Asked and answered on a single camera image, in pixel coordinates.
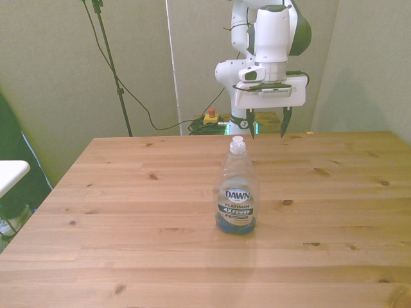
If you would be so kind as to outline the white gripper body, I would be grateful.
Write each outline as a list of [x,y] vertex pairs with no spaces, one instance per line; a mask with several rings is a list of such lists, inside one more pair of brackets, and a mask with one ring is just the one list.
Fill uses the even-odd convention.
[[239,82],[234,88],[237,109],[299,107],[306,102],[306,77],[292,76],[277,84]]

